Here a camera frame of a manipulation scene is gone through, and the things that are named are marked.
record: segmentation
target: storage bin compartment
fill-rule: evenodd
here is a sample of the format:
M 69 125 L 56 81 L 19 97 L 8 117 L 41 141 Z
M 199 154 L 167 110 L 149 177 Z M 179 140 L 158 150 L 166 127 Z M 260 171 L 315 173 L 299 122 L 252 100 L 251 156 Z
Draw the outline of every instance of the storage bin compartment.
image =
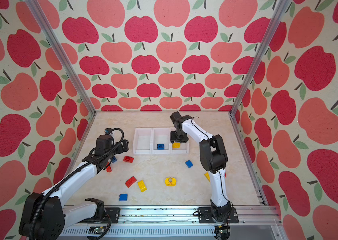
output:
M 168 154 L 170 143 L 170 129 L 168 127 L 153 128 L 153 152 L 152 154 Z M 164 149 L 158 149 L 157 144 L 163 144 Z
M 152 150 L 152 128 L 136 128 L 133 138 L 134 154 L 151 154 Z

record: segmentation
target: lego brick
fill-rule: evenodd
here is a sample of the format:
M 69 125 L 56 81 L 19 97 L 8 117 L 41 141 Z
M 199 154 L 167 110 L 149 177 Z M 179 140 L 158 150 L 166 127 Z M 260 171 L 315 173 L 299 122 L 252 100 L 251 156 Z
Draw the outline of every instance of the lego brick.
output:
M 129 156 L 125 156 L 124 159 L 123 159 L 124 162 L 129 162 L 129 163 L 132 163 L 133 160 L 134 160 L 134 158 L 133 157 L 129 157 Z
M 172 148 L 179 148 L 180 146 L 181 146 L 181 143 L 179 143 L 179 142 L 174 142 L 174 143 L 171 144 Z
M 120 194 L 120 201 L 127 201 L 128 200 L 128 195 L 127 194 Z
M 205 173 L 204 175 L 205 175 L 205 177 L 208 179 L 208 181 L 210 182 L 210 176 L 209 176 L 209 173 L 207 172 L 207 173 Z
M 192 163 L 190 160 L 186 161 L 185 164 L 186 164 L 186 166 L 188 166 L 189 168 L 191 168 L 191 167 L 193 166 L 193 163 Z
M 133 176 L 133 177 L 129 178 L 128 181 L 126 181 L 125 185 L 126 185 L 127 187 L 130 187 L 130 186 L 133 185 L 133 183 L 135 183 L 136 181 L 137 181 L 137 179 Z
M 147 190 L 147 188 L 146 188 L 146 186 L 144 184 L 144 180 L 139 181 L 138 182 L 138 186 L 140 187 L 141 192 L 144 192 L 144 191 Z

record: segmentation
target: blue lego brick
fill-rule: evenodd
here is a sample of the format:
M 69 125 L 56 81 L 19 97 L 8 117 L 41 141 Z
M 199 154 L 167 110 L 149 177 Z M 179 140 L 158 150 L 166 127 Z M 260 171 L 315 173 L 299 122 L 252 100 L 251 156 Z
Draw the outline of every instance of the blue lego brick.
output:
M 189 168 L 191 168 L 193 166 L 193 164 L 191 163 L 190 160 L 185 162 L 186 166 L 188 166 Z
M 120 194 L 120 201 L 126 201 L 128 200 L 128 195 L 127 194 Z

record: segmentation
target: wall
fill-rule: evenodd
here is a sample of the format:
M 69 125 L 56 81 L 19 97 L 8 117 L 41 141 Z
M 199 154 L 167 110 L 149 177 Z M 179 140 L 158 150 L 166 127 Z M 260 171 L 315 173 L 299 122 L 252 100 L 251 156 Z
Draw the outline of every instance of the wall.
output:
M 289 239 L 338 239 L 338 0 L 295 0 L 281 24 L 235 116 Z
M 68 55 L 77 51 L 73 67 L 98 111 L 230 110 L 276 5 L 266 0 L 52 3 L 60 10 L 53 21 L 61 23 L 52 27 L 69 46 Z M 286 28 L 280 34 L 283 42 Z
M 25 199 L 62 179 L 88 123 L 50 52 L 25 2 L 0 1 L 0 239 L 21 238 Z

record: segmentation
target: floor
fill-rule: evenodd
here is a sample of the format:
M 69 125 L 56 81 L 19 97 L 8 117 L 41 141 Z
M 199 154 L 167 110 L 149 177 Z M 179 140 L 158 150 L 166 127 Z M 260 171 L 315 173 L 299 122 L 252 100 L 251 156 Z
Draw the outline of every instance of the floor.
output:
M 129 151 L 116 155 L 118 161 L 111 164 L 112 172 L 101 171 L 89 180 L 67 202 L 78 204 L 92 197 L 101 199 L 105 205 L 210 205 L 210 183 L 200 163 L 199 145 L 189 140 L 189 154 L 133 156 L 133 136 L 136 127 L 172 127 L 171 113 L 97 113 L 85 139 L 75 167 L 95 147 L 96 139 L 104 129 L 119 127 L 124 139 L 129 140 Z M 181 112 L 198 116 L 195 122 L 211 134 L 223 137 L 228 162 L 226 164 L 226 191 L 234 205 L 259 205 L 242 152 L 239 148 L 228 113 Z M 123 162 L 124 156 L 134 157 L 133 163 Z M 191 160 L 188 168 L 185 161 Z M 137 183 L 127 188 L 125 182 L 134 176 L 144 180 L 147 190 L 141 192 Z M 174 177 L 174 187 L 165 185 L 165 178 Z M 128 194 L 128 200 L 120 202 L 119 195 Z

